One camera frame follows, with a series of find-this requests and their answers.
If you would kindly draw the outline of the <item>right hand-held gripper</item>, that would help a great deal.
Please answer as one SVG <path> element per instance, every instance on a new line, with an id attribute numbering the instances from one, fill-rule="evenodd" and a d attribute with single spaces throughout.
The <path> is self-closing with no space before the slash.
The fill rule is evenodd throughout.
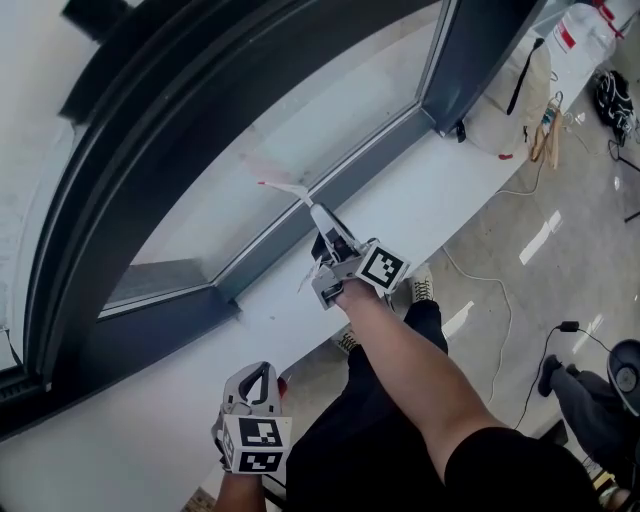
<path id="1" fill-rule="evenodd" d="M 348 281 L 360 280 L 383 296 L 395 292 L 410 266 L 407 260 L 377 239 L 358 245 L 346 225 L 322 203 L 314 203 L 310 214 L 319 231 L 311 249 L 317 266 L 311 287 L 325 310 L 334 305 Z"/>

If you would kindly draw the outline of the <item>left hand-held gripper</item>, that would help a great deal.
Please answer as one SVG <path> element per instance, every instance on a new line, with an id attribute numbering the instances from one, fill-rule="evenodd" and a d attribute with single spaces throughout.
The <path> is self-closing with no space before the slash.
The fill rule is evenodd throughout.
<path id="1" fill-rule="evenodd" d="M 236 405 L 251 408 L 253 415 L 230 414 Z M 284 466 L 293 421 L 280 416 L 281 396 L 273 365 L 256 362 L 232 375 L 224 387 L 222 412 L 212 436 L 226 472 L 277 473 Z"/>

